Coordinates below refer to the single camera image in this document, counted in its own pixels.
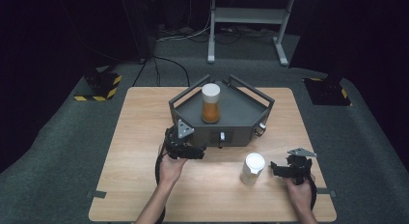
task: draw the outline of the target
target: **light wood surface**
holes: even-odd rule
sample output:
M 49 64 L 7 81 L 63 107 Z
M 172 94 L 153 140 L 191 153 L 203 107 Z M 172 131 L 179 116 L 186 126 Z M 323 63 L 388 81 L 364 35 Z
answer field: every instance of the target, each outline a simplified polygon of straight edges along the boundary
M 154 164 L 165 129 L 172 126 L 169 100 L 185 88 L 131 88 L 128 90 L 97 186 L 107 192 L 94 198 L 93 221 L 134 221 L 156 187 Z M 313 151 L 292 91 L 258 88 L 275 99 L 267 130 L 247 147 L 209 147 L 204 159 L 188 160 L 166 206 L 171 222 L 281 222 L 296 221 L 286 186 L 274 177 L 270 161 L 286 166 L 288 150 Z M 254 185 L 239 175 L 246 155 L 261 154 L 266 165 Z M 317 187 L 326 187 L 316 159 L 312 172 Z M 328 194 L 318 194 L 314 207 L 318 221 L 337 218 Z

